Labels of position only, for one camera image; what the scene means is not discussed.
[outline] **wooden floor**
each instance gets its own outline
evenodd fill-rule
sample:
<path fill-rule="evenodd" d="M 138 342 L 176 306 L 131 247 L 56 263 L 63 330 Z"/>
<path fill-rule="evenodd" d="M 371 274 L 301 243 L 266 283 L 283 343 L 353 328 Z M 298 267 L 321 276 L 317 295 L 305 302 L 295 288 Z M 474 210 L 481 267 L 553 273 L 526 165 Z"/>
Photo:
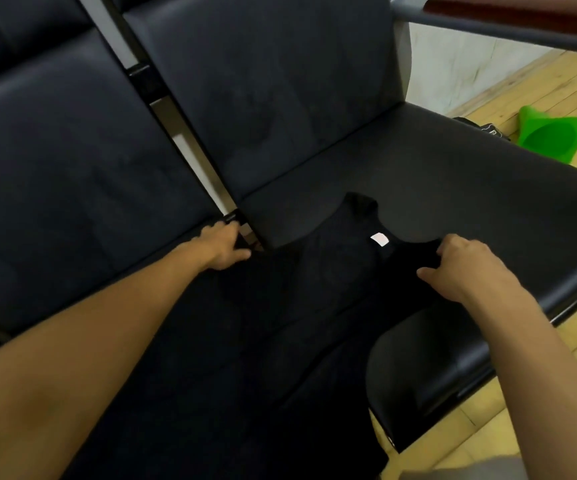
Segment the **wooden floor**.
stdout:
<path fill-rule="evenodd" d="M 577 53 L 563 53 L 466 116 L 481 125 L 493 123 L 517 141 L 517 112 L 527 104 L 553 116 L 577 116 Z M 572 164 L 577 167 L 577 154 Z M 559 328 L 559 333 L 577 357 L 577 314 Z M 402 454 L 389 448 L 385 438 L 380 438 L 380 443 L 391 458 L 383 480 L 395 480 L 402 470 L 461 467 L 493 456 L 519 453 L 497 379 Z"/>

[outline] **chair backrest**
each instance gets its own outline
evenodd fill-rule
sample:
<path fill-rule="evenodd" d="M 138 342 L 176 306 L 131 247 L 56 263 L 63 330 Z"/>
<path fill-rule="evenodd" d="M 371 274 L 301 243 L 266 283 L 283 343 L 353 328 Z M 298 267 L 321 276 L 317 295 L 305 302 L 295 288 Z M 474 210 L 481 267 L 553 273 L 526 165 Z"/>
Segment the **chair backrest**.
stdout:
<path fill-rule="evenodd" d="M 77 0 L 0 0 L 0 330 L 216 215 Z"/>
<path fill-rule="evenodd" d="M 115 0 L 236 201 L 400 102 L 389 0 Z"/>

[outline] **hand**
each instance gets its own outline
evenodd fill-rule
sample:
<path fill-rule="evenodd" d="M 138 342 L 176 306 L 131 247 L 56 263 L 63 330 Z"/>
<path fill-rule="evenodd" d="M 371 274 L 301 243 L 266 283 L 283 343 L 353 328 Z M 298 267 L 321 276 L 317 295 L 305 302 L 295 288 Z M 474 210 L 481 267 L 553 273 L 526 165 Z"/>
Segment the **hand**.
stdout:
<path fill-rule="evenodd" d="M 447 235 L 437 249 L 438 269 L 422 267 L 417 275 L 444 298 L 465 305 L 480 294 L 521 289 L 518 279 L 486 244 Z"/>
<path fill-rule="evenodd" d="M 185 242 L 182 246 L 195 248 L 194 252 L 202 260 L 202 270 L 221 271 L 251 257 L 251 250 L 235 249 L 239 231 L 239 223 L 234 221 L 226 225 L 220 221 L 213 226 L 204 227 L 198 237 Z"/>

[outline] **black t-shirt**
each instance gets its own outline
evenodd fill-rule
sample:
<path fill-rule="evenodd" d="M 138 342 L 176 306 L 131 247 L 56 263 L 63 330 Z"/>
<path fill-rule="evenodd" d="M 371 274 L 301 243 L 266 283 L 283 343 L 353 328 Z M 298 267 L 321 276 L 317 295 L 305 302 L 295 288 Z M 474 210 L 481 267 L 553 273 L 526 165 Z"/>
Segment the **black t-shirt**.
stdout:
<path fill-rule="evenodd" d="M 348 194 L 299 241 L 201 274 L 65 478 L 374 479 L 366 361 L 435 299 L 415 271 L 438 244 L 399 241 Z"/>

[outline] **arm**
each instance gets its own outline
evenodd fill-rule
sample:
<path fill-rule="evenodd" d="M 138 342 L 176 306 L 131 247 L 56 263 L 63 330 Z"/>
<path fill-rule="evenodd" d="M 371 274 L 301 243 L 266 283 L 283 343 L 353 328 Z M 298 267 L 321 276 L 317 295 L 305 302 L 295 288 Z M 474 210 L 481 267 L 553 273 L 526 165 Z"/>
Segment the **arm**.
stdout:
<path fill-rule="evenodd" d="M 491 350 L 531 480 L 577 480 L 577 361 L 536 300 L 481 242 L 456 235 L 418 275 L 462 303 Z"/>
<path fill-rule="evenodd" d="M 198 273 L 247 259 L 218 223 L 0 348 L 0 480 L 59 478 Z"/>

